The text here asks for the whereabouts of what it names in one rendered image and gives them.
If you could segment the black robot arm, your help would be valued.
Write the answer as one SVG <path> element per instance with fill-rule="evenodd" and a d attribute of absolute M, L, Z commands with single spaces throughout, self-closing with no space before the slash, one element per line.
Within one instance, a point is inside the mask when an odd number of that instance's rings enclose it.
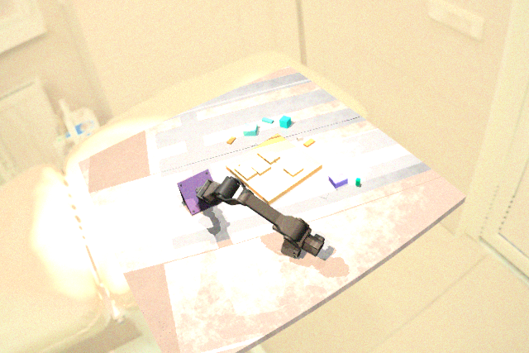
<path fill-rule="evenodd" d="M 238 198 L 233 198 L 239 187 L 242 187 Z M 274 224 L 284 236 L 281 253 L 288 257 L 299 257 L 301 250 L 305 250 L 315 257 L 324 245 L 324 241 L 311 235 L 312 228 L 300 217 L 284 215 L 277 209 L 257 198 L 252 191 L 237 178 L 226 176 L 222 183 L 207 179 L 205 184 L 196 189 L 196 197 L 202 203 L 218 205 L 220 201 L 229 205 L 241 205 L 261 215 L 264 219 Z M 300 249 L 302 248 L 302 249 Z"/>

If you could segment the cyan cube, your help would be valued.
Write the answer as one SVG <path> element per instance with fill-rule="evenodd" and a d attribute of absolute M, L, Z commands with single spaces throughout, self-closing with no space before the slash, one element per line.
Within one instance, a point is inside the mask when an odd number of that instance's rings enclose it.
<path fill-rule="evenodd" d="M 289 126 L 292 124 L 291 122 L 291 117 L 287 117 L 285 115 L 283 115 L 280 119 L 279 119 L 279 124 L 281 127 L 284 127 L 284 128 L 289 128 Z"/>

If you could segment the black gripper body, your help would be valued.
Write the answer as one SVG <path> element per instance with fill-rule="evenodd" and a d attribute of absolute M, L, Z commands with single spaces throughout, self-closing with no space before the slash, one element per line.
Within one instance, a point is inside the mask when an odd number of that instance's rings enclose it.
<path fill-rule="evenodd" d="M 278 232 L 278 230 L 277 230 L 277 228 L 276 228 L 275 225 L 272 226 L 272 229 L 273 229 L 274 231 Z M 279 233 L 279 232 L 278 232 L 278 233 Z M 319 236 L 317 233 L 316 233 L 315 237 L 316 237 L 318 240 L 322 240 L 322 241 L 325 240 L 325 238 L 323 238 L 322 236 Z"/>

